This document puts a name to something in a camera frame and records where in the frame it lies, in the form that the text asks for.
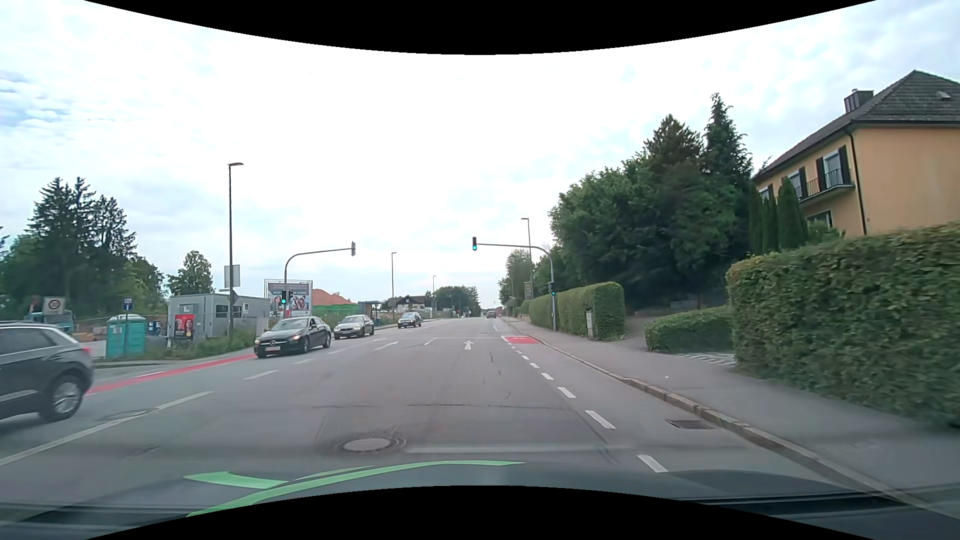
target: window shutter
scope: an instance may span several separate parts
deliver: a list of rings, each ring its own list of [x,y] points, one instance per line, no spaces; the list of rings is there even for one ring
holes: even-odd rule
[[[827,190],[827,173],[824,171],[824,159],[817,158],[817,185],[820,191]]]
[[[841,146],[838,150],[840,153],[840,177],[843,179],[843,183],[849,185],[850,181],[850,162],[847,161],[847,146]]]
[[[806,193],[806,167],[800,167],[800,193],[797,193],[801,199],[807,197]]]

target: pedestrian crossing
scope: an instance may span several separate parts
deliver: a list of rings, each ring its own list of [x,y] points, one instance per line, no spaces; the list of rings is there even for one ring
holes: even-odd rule
[[[687,358],[693,358],[695,360],[700,360],[703,362],[709,362],[711,364],[719,364],[723,366],[734,366],[736,365],[736,355],[733,353],[690,353],[686,355],[677,355],[684,356]]]

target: car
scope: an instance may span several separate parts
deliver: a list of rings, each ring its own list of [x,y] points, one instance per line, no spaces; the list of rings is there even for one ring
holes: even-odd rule
[[[333,329],[333,338],[341,337],[363,337],[367,334],[373,335],[373,320],[367,315],[350,315],[340,321],[340,324]]]
[[[37,412],[46,422],[80,410],[93,385],[90,350],[57,325],[0,323],[0,418]]]
[[[320,317],[290,317],[276,323],[273,328],[260,334],[253,341],[253,351],[258,358],[283,353],[306,353],[320,345],[330,347],[333,332]]]
[[[423,319],[420,318],[419,313],[413,311],[408,311],[400,315],[400,318],[396,320],[397,328],[415,328],[419,326],[423,326]]]

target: advertisement poster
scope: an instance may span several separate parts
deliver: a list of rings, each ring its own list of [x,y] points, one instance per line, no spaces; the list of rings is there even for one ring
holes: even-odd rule
[[[274,314],[282,314],[284,307],[280,304],[280,296],[283,292],[283,281],[267,280],[265,281],[265,296],[270,300],[270,311]],[[287,282],[287,291],[289,300],[287,309],[289,317],[301,317],[313,313],[313,282],[305,280],[290,280]]]
[[[178,313],[174,315],[174,337],[177,339],[193,339],[193,313]]]

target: portable toilet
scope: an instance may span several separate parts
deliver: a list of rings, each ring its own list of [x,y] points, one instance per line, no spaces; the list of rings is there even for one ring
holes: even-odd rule
[[[107,358],[142,356],[146,352],[147,319],[133,313],[107,320]]]

